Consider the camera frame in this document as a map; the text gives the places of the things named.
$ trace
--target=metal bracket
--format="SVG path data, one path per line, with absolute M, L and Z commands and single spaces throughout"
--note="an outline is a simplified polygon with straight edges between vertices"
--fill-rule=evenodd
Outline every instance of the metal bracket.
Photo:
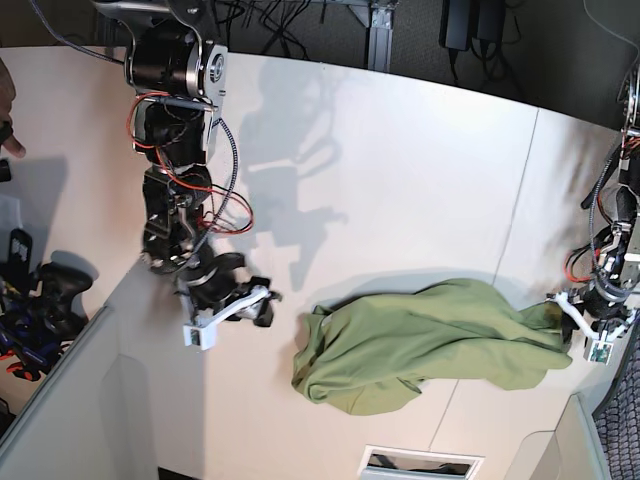
M 381 6 L 378 2 L 367 6 L 349 5 L 349 10 L 369 30 L 367 68 L 389 73 L 395 2 Z

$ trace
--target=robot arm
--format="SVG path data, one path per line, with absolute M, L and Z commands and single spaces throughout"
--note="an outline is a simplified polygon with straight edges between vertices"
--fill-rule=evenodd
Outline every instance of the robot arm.
M 223 320 L 248 318 L 257 326 L 270 326 L 270 301 L 279 299 L 269 290 L 270 280 L 253 277 L 239 283 L 235 270 L 245 267 L 244 256 L 216 255 L 210 244 L 211 234 L 228 230 L 220 220 L 229 200 L 242 199 L 233 192 L 237 149 L 220 116 L 227 48 L 220 41 L 211 4 L 205 0 L 93 3 L 131 33 L 124 63 L 126 81 L 138 93 L 129 119 L 131 137 L 135 150 L 151 163 L 143 183 L 147 213 L 143 258 L 154 273 L 174 277 L 189 315 L 186 344 L 209 348 L 215 342 L 215 327 Z M 217 126 L 225 131 L 234 154 L 228 188 L 215 186 L 206 166 Z M 222 195 L 217 208 L 214 194 Z M 241 204 L 252 213 L 246 201 Z
M 587 337 L 585 358 L 607 363 L 614 344 L 636 322 L 636 287 L 640 283 L 640 117 L 638 116 L 640 72 L 628 80 L 625 125 L 621 144 L 614 149 L 592 191 L 581 203 L 589 210 L 589 244 L 586 253 L 592 257 L 592 271 L 585 285 L 550 295 L 573 319 Z M 615 195 L 610 210 L 603 206 L 604 185 L 617 175 Z M 596 210 L 607 226 L 595 233 Z M 592 325 L 584 319 L 587 312 L 595 319 Z

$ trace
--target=gray cable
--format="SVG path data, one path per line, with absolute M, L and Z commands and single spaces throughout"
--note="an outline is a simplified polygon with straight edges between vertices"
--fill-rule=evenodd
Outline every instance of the gray cable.
M 603 274 L 600 270 L 600 266 L 598 265 L 598 257 L 596 255 L 596 245 L 595 245 L 595 234 L 593 223 L 595 219 L 596 212 L 596 204 L 598 203 L 598 195 L 600 194 L 600 190 L 604 186 L 604 179 L 606 177 L 607 170 L 613 163 L 614 155 L 610 155 L 607 163 L 602 169 L 602 173 L 600 177 L 598 177 L 598 181 L 596 182 L 596 186 L 593 190 L 593 199 L 591 200 L 591 207 L 589 208 L 589 245 L 591 246 L 591 255 L 593 257 L 593 264 L 595 265 L 595 272 L 598 278 L 609 288 L 615 295 L 618 296 L 629 296 L 632 293 L 632 290 L 627 290 L 626 288 L 619 288 L 613 285 L 606 274 Z
M 229 129 L 227 124 L 224 122 L 224 120 L 222 120 L 222 117 L 218 118 L 215 122 L 213 122 L 214 127 L 218 124 L 220 124 L 220 126 L 222 127 L 222 130 L 224 130 L 224 133 L 227 135 L 227 138 L 229 139 L 229 145 L 231 146 L 231 154 L 233 155 L 233 168 L 231 170 L 231 178 L 229 179 L 229 186 L 227 187 L 227 193 L 225 194 L 224 198 L 222 199 L 222 202 L 220 203 L 220 208 L 218 208 L 218 211 L 214 214 L 213 220 L 211 221 L 211 226 L 202 236 L 200 241 L 196 244 L 195 248 L 193 249 L 193 253 L 198 253 L 198 250 L 200 250 L 200 248 L 202 248 L 202 245 L 204 245 L 204 243 L 207 241 L 209 234 L 213 232 L 213 229 L 216 227 L 216 224 L 220 219 L 220 216 L 224 212 L 224 209 L 227 207 L 227 203 L 229 203 L 229 199 L 231 198 L 233 189 L 236 186 L 236 180 L 238 179 L 238 169 L 239 169 L 240 162 L 238 160 L 238 147 L 236 145 L 236 141 L 233 138 L 233 134 L 231 133 L 231 130 Z
M 49 25 L 49 22 L 47 21 L 47 19 L 45 18 L 44 14 L 42 13 L 42 10 L 40 10 L 40 7 L 36 3 L 36 0 L 29 0 L 29 3 L 31 3 L 31 8 L 35 12 L 35 14 L 38 16 L 38 18 L 40 19 L 40 21 L 42 22 L 44 27 L 49 31 L 49 33 L 57 41 L 59 41 L 61 43 L 64 43 L 68 47 L 71 47 L 71 48 L 73 48 L 74 50 L 76 50 L 76 51 L 78 51 L 80 53 L 84 53 L 86 55 L 90 55 L 90 56 L 92 56 L 94 58 L 99 58 L 100 60 L 105 60 L 107 62 L 115 63 L 117 65 L 124 65 L 124 62 L 122 60 L 118 60 L 116 58 L 112 58 L 112 57 L 109 57 L 107 55 L 103 55 L 101 53 L 93 52 L 93 51 L 89 50 L 88 48 L 84 48 L 84 47 L 81 47 L 80 45 L 76 45 L 75 43 L 70 42 L 69 40 L 64 38 L 62 35 L 58 34 L 51 27 L 51 25 Z
M 591 21 L 593 23 L 595 23 L 596 25 L 598 25 L 601 29 L 603 29 L 605 32 L 607 32 L 609 35 L 613 35 L 615 38 L 617 38 L 618 40 L 627 43 L 629 45 L 631 45 L 635 50 L 636 50 L 636 56 L 633 59 L 633 62 L 631 63 L 631 66 L 629 66 L 629 69 L 627 70 L 627 73 L 625 74 L 623 80 L 622 80 L 622 85 L 620 85 L 620 90 L 618 90 L 618 96 L 617 96 L 617 101 L 620 102 L 620 97 L 622 95 L 622 90 L 624 89 L 624 85 L 625 83 L 627 83 L 627 79 L 629 78 L 629 76 L 631 75 L 631 72 L 633 71 L 633 67 L 636 65 L 636 63 L 638 62 L 638 58 L 640 58 L 640 47 L 638 47 L 637 43 L 634 43 L 633 41 L 629 40 L 626 37 L 623 37 L 622 35 L 620 35 L 619 33 L 614 32 L 613 30 L 611 30 L 610 28 L 608 28 L 607 26 L 603 25 L 600 21 L 598 21 L 589 11 L 589 9 L 587 8 L 587 0 L 582 0 L 582 5 L 584 6 L 584 11 L 587 14 L 587 16 L 591 19 Z

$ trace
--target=black electronics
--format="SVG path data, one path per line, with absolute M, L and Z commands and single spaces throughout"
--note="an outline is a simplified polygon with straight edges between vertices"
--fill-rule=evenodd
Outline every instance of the black electronics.
M 467 51 L 475 31 L 477 0 L 444 0 L 440 23 L 440 46 Z
M 478 23 L 474 38 L 500 44 L 504 31 L 507 6 L 504 0 L 477 0 Z

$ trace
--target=finger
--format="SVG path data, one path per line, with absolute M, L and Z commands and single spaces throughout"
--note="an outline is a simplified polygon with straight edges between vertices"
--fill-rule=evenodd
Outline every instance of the finger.
M 14 137 L 13 135 L 7 138 L 2 146 L 6 148 L 11 155 L 17 158 L 22 158 L 27 153 L 27 150 L 18 140 L 16 140 L 16 137 Z

